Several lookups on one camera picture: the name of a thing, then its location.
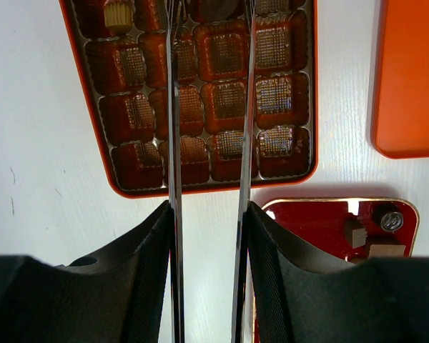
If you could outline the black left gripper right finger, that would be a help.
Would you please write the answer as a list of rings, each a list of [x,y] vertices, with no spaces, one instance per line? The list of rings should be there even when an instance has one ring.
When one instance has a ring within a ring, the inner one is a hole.
[[[429,258],[351,264],[247,211],[262,342],[429,342]]]

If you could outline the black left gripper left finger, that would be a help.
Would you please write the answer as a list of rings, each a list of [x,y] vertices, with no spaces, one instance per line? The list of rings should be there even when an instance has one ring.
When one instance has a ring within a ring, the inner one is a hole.
[[[171,225],[164,202],[67,266],[0,255],[0,342],[156,342]]]

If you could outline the tan ridged cup chocolate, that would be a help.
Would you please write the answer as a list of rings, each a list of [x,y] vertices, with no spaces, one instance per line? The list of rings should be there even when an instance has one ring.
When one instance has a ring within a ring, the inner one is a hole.
[[[108,0],[104,3],[104,24],[113,34],[126,34],[132,29],[132,3]]]

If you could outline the metal tongs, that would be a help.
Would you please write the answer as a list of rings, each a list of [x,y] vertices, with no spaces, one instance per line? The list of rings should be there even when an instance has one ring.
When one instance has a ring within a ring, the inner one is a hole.
[[[185,341],[184,323],[184,271],[182,233],[182,175],[180,143],[180,108],[178,62],[175,41],[181,35],[183,1],[168,1],[167,33],[165,39],[167,62],[167,116],[168,116],[168,162],[167,175],[169,203],[174,215],[174,244],[171,248],[171,285],[173,341]],[[242,138],[242,163],[240,173],[240,195],[237,218],[235,251],[235,275],[232,298],[232,342],[242,342],[244,337],[244,313],[247,280],[247,229],[244,220],[250,204],[252,183],[252,143],[255,98],[255,46],[256,46],[256,2],[245,2],[245,16],[250,32],[249,63],[247,69],[247,98],[244,134]]]

